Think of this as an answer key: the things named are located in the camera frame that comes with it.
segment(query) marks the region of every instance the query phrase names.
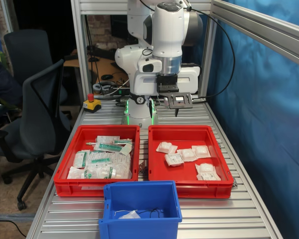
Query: blue plastic crate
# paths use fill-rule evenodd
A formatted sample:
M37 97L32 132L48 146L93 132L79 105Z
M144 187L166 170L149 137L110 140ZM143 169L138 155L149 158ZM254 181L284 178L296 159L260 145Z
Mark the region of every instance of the blue plastic crate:
M101 239L177 238L182 216L174 181L109 184L104 187L104 200ZM133 210L140 219L119 219Z

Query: metal table surface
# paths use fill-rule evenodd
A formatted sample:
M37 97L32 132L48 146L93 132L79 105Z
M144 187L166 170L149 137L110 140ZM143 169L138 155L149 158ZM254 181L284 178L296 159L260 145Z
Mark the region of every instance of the metal table surface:
M76 128L82 124L121 124L124 108L115 102L102 102L95 114L81 112ZM222 153L238 187L229 199L180 199L183 216L178 239L282 239L264 202L245 171L208 104L192 109L157 107L158 124L204 124L212 127ZM148 130L141 130L140 163L148 159ZM139 180L146 179L140 175ZM103 198L58 197L53 178L44 194L27 239L99 239L98 219L103 216Z

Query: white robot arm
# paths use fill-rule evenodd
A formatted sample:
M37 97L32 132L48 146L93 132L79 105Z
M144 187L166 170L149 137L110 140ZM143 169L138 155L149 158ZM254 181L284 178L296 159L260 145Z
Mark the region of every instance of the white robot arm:
M200 67L182 65L182 45L194 45L202 32L201 18L175 2L155 4L150 11L139 0L128 0L128 30L137 45L118 49L117 64L129 75L130 99L127 114L136 119L152 117L151 95L168 99L170 109L191 108L197 92Z

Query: blue curtain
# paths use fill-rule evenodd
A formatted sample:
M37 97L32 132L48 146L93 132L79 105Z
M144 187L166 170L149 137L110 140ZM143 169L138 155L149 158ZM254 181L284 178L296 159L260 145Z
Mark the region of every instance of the blue curtain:
M299 25L299 0L230 0ZM236 53L226 91L210 102L285 239L299 239L299 65L222 23ZM229 80L232 53L218 29L208 95Z

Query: black office chair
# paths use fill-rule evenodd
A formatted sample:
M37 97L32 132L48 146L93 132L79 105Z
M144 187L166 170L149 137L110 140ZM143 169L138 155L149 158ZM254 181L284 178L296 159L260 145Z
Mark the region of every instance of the black office chair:
M23 82L34 74L51 66L48 35L43 30L27 29L8 33L4 36L8 50L13 77L22 85ZM60 103L64 103L68 94L61 85ZM72 118L70 111L63 111Z
M17 197L18 208L26 208L22 197L39 174L53 174L47 167L60 157L43 159L44 154L59 154L70 136L70 121L59 110L63 60L31 76L23 83L22 117L0 130L0 156L9 162L20 163L24 159L33 162L2 174L4 183L12 182L11 175L30 171Z

